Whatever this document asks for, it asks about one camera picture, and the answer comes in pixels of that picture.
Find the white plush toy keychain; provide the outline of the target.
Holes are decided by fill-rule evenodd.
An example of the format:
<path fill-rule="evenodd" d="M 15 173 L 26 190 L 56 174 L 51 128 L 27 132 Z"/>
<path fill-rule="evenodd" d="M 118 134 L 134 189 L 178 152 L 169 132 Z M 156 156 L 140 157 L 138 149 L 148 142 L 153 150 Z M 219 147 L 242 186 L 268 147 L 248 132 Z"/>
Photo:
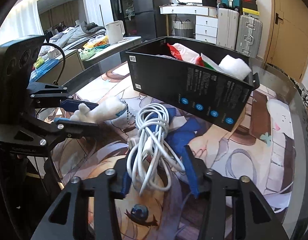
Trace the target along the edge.
<path fill-rule="evenodd" d="M 124 114 L 127 110 L 126 103 L 117 97 L 111 97 L 90 109 L 86 103 L 80 103 L 78 110 L 70 117 L 71 121 L 100 124 L 104 121 L 113 120 Z"/>

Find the red white snack bag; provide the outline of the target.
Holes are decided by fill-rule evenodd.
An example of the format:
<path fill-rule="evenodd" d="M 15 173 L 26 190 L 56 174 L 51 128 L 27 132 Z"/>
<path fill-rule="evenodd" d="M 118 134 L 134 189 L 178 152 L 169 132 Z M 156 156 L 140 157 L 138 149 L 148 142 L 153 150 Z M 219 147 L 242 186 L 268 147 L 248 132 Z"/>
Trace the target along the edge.
<path fill-rule="evenodd" d="M 171 55 L 177 59 L 187 63 L 196 64 L 198 66 L 204 66 L 202 57 L 195 51 L 189 49 L 180 43 L 175 43 L 173 45 L 167 44 L 170 49 Z"/>

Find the white foam wrap roll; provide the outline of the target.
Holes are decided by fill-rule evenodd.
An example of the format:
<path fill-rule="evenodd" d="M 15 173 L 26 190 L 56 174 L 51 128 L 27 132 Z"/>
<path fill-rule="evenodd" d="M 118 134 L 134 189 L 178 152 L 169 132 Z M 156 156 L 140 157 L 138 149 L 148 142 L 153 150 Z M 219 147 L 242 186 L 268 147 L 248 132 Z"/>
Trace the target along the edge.
<path fill-rule="evenodd" d="M 223 70 L 224 73 L 241 81 L 243 81 L 252 72 L 249 65 L 246 64 L 242 59 L 235 59 L 230 55 L 226 55 L 221 60 L 219 67 Z"/>

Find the anime print table mat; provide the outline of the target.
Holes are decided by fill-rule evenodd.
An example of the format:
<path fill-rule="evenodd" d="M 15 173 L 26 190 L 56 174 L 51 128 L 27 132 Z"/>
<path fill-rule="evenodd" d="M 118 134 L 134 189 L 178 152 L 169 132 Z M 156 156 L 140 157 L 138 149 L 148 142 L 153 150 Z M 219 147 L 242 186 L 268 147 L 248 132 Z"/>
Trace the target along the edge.
<path fill-rule="evenodd" d="M 237 118 L 199 117 L 188 99 L 160 101 L 132 83 L 128 64 L 75 94 L 54 123 L 91 128 L 53 147 L 77 239 L 287 239 L 294 132 L 289 106 L 257 86 Z"/>

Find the white electric kettle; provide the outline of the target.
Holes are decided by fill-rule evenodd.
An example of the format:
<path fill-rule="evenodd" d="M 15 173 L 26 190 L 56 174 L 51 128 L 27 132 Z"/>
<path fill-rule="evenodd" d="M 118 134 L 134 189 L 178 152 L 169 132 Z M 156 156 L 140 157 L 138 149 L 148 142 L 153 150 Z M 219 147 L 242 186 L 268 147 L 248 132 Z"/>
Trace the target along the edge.
<path fill-rule="evenodd" d="M 123 21 L 108 23 L 105 28 L 110 44 L 121 42 L 124 39 L 125 28 Z"/>

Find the black cardboard storage box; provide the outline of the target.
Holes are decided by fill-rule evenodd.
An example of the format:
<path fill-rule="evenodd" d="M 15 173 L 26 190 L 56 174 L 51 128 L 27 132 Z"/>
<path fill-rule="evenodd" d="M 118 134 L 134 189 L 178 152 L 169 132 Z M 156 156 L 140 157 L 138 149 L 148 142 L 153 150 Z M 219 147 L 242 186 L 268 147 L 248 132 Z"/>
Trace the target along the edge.
<path fill-rule="evenodd" d="M 216 70 L 172 57 L 170 46 L 182 44 L 220 63 L 229 55 L 249 63 L 249 57 L 212 43 L 183 37 L 159 37 L 128 50 L 133 88 L 211 124 L 231 131 L 259 77 L 249 73 L 243 81 Z"/>

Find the black refrigerator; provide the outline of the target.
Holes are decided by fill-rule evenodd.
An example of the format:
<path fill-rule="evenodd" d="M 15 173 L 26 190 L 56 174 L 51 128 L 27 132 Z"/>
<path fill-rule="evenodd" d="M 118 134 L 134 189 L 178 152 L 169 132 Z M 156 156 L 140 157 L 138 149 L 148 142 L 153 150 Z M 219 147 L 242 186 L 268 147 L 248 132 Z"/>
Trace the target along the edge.
<path fill-rule="evenodd" d="M 148 41 L 166 35 L 165 16 L 160 6 L 170 0 L 133 0 L 137 35 Z"/>

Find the grey white woven basket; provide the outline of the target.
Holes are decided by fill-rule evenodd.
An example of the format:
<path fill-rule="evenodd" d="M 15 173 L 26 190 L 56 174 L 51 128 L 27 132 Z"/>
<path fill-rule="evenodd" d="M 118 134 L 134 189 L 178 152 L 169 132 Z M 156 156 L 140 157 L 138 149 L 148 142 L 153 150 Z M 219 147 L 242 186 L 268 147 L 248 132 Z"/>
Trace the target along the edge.
<path fill-rule="evenodd" d="M 190 20 L 181 21 L 176 19 L 174 21 L 175 36 L 194 38 L 194 25 Z"/>

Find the white drawer desk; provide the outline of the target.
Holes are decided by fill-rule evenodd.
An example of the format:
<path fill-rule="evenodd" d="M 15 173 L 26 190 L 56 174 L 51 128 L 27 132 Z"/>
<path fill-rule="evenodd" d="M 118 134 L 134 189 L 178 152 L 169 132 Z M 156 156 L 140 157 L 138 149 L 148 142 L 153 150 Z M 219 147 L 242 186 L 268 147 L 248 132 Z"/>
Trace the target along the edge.
<path fill-rule="evenodd" d="M 160 13 L 166 18 L 166 31 L 175 36 L 174 21 L 190 20 L 194 25 L 194 39 L 216 43 L 217 37 L 217 8 L 202 5 L 161 5 Z"/>

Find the silver aluminium suitcase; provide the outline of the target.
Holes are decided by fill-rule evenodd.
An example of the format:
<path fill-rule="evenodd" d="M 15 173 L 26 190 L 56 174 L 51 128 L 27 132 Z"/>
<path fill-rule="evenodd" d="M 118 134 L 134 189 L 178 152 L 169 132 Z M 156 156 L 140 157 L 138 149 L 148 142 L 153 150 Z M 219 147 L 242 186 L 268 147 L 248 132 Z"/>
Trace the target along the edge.
<path fill-rule="evenodd" d="M 261 42 L 263 24 L 260 20 L 241 15 L 239 19 L 236 51 L 239 53 L 256 58 Z"/>

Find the wooden door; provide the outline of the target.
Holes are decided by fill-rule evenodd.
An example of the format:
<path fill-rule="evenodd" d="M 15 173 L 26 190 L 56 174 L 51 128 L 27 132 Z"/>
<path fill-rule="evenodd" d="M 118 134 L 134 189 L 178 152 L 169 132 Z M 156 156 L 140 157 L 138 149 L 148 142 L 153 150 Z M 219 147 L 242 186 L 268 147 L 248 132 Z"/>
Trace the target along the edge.
<path fill-rule="evenodd" d="M 302 0 L 271 0 L 265 62 L 301 81 L 308 66 L 308 8 Z"/>

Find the white hard suitcase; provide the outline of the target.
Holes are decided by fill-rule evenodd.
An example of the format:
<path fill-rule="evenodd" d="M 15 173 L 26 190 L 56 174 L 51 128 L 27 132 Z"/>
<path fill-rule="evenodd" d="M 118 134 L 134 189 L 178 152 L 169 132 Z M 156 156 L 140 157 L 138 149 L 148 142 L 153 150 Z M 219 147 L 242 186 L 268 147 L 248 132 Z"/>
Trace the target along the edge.
<path fill-rule="evenodd" d="M 216 44 L 234 50 L 236 48 L 240 14 L 235 10 L 219 8 L 217 18 Z"/>

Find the stack of shoe boxes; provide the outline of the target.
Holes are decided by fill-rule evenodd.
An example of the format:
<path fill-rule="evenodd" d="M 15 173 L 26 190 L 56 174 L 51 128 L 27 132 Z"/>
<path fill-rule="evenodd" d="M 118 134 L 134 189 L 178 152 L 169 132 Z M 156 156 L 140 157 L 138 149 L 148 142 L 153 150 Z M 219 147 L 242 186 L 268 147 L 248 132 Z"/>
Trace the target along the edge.
<path fill-rule="evenodd" d="M 260 12 L 258 10 L 257 0 L 241 0 L 242 13 L 245 16 L 260 18 Z"/>

